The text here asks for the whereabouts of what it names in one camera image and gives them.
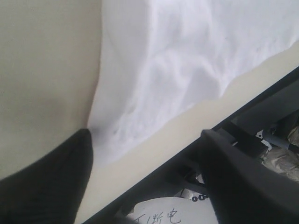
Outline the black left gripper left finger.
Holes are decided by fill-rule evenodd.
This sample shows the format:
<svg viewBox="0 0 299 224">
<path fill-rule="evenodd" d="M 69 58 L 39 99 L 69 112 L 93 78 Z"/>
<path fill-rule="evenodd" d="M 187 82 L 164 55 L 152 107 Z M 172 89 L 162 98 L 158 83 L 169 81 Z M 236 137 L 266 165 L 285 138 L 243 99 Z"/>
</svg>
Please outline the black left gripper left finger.
<svg viewBox="0 0 299 224">
<path fill-rule="evenodd" d="M 0 222 L 74 223 L 92 166 L 91 133 L 80 129 L 41 159 L 0 181 Z"/>
</svg>

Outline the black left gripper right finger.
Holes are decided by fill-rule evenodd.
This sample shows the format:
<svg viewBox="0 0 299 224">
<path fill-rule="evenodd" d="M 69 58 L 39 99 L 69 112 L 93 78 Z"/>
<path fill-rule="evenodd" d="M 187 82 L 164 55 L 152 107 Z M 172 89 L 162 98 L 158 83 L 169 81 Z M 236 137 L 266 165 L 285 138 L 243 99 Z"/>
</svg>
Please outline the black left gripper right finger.
<svg viewBox="0 0 299 224">
<path fill-rule="evenodd" d="M 213 130 L 201 133 L 200 169 L 220 224 L 297 224 L 299 185 Z"/>
</svg>

